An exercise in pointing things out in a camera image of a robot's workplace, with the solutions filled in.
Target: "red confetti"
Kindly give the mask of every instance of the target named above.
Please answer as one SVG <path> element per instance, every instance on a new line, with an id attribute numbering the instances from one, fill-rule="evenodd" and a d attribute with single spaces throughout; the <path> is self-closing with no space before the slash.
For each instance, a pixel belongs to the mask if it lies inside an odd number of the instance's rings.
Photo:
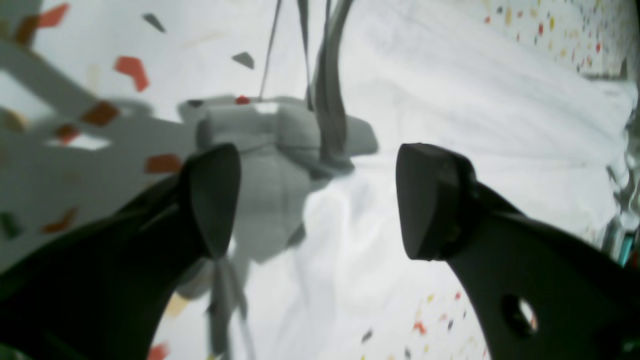
<path id="1" fill-rule="evenodd" d="M 62 18 L 64 18 L 68 9 L 69 4 L 65 3 L 49 10 L 48 12 L 41 14 L 40 21 L 38 22 L 38 27 L 54 28 L 60 25 L 60 22 L 62 21 Z"/>
<path id="2" fill-rule="evenodd" d="M 80 136 L 80 131 L 70 124 L 62 125 L 56 130 L 56 138 L 58 138 L 63 145 L 68 145 L 78 136 Z"/>
<path id="3" fill-rule="evenodd" d="M 15 34 L 15 41 L 22 45 L 28 45 L 33 40 L 36 29 L 54 28 L 60 25 L 68 9 L 69 4 L 65 3 L 40 15 L 25 17 Z"/>
<path id="4" fill-rule="evenodd" d="M 167 174 L 179 172 L 182 168 L 180 158 L 174 154 L 152 156 L 147 159 L 147 174 Z"/>
<path id="5" fill-rule="evenodd" d="M 237 105 L 247 105 L 247 104 L 250 104 L 250 103 L 251 103 L 251 100 L 248 97 L 243 96 L 243 95 L 240 95 L 236 99 L 236 104 Z"/>
<path id="6" fill-rule="evenodd" d="M 138 92 L 144 91 L 149 86 L 149 80 L 145 73 L 145 67 L 142 65 L 142 61 L 138 58 L 132 58 L 130 56 L 121 56 L 116 61 L 115 69 L 122 74 L 129 75 L 136 83 L 136 89 Z"/>
<path id="7" fill-rule="evenodd" d="M 420 335 L 425 335 L 427 333 L 427 329 L 424 328 L 422 322 L 417 322 L 413 325 L 413 330 L 420 331 Z"/>
<path id="8" fill-rule="evenodd" d="M 149 356 L 147 360 L 164 360 L 169 356 L 169 346 L 165 343 L 156 345 L 149 350 Z"/>
<path id="9" fill-rule="evenodd" d="M 99 102 L 83 116 L 82 120 L 95 126 L 105 126 L 120 114 L 120 111 L 106 101 Z"/>
<path id="10" fill-rule="evenodd" d="M 59 233 L 61 231 L 67 230 L 69 226 L 71 226 L 71 223 L 74 221 L 76 217 L 76 213 L 77 213 L 77 208 L 68 210 L 65 213 L 65 216 L 62 218 L 62 220 L 53 224 L 45 225 L 42 228 L 42 232 L 44 234 L 53 234 L 53 233 Z"/>

